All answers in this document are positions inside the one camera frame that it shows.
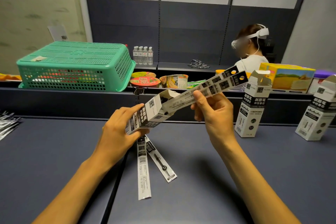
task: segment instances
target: gray table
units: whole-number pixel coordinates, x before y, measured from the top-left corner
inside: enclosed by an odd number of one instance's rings
[[[0,141],[0,223],[31,223],[93,152],[103,121],[24,119]],[[119,167],[103,179],[79,223],[100,223]]]
[[[336,129],[319,142],[294,131],[260,126],[254,139],[238,141],[302,223],[335,223]],[[160,124],[148,136],[178,178],[168,184],[149,159],[152,198],[138,201],[136,153],[130,152],[109,224],[251,223],[203,124]]]

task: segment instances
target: hand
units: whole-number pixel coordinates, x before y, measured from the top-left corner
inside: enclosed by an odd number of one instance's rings
[[[138,104],[134,107],[121,107],[115,110],[103,127],[102,135],[90,157],[99,166],[110,169],[116,164],[141,136],[149,133],[148,129],[141,129],[131,135],[126,134],[128,120],[143,107]]]
[[[236,142],[233,132],[233,104],[223,93],[205,98],[199,90],[194,91],[196,103],[191,105],[195,110],[195,120],[204,117],[205,127],[212,145],[217,151],[227,143]]]

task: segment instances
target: forearm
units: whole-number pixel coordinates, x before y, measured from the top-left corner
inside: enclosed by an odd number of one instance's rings
[[[259,173],[236,140],[219,150],[256,224],[300,223]]]
[[[33,224],[77,223],[91,195],[107,171],[108,168],[100,166],[92,158],[83,162],[67,185]]]

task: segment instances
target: water bottle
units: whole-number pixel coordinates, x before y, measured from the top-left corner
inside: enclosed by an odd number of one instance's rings
[[[142,46],[138,50],[138,64],[142,65]]]
[[[144,65],[147,65],[148,64],[148,51],[147,51],[147,46],[145,46],[144,48],[143,48],[143,52],[142,52],[142,63],[144,64]]]
[[[148,50],[148,65],[153,65],[153,50],[151,47]]]
[[[136,64],[138,64],[138,46],[134,46],[133,50],[133,60],[135,61]]]

